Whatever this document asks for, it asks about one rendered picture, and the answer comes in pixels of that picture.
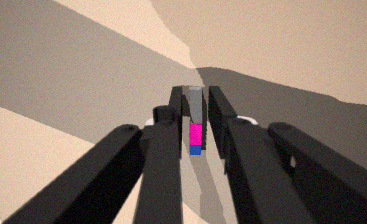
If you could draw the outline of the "magenta block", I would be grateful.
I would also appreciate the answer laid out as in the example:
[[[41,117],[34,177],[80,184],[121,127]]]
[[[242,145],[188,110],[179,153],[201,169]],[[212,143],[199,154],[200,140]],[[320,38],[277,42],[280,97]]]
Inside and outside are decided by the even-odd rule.
[[[190,124],[190,145],[201,145],[202,124]]]

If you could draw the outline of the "small blue block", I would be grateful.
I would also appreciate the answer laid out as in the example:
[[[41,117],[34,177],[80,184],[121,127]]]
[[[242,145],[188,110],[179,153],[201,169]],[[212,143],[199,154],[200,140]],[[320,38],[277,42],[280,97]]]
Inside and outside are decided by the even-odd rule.
[[[201,155],[201,145],[190,145],[190,155]]]

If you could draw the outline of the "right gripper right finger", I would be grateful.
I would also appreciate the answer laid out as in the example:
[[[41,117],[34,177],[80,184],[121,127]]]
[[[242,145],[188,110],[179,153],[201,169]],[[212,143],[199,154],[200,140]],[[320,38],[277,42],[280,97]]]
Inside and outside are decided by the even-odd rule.
[[[208,119],[238,224],[367,224],[367,169],[290,124],[238,116],[219,86]]]

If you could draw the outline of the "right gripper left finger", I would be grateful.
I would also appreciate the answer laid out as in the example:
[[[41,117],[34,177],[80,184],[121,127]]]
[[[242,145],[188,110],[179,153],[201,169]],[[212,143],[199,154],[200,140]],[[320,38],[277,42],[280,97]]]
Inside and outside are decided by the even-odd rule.
[[[132,224],[184,224],[182,119],[174,86],[143,129],[114,128],[1,224],[112,224],[141,175]]]

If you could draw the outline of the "grey rectangular bar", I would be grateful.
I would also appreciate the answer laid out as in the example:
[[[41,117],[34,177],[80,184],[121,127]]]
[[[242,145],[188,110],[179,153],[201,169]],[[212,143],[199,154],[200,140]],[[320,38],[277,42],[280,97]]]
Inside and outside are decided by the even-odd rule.
[[[202,124],[202,88],[189,87],[190,124]]]

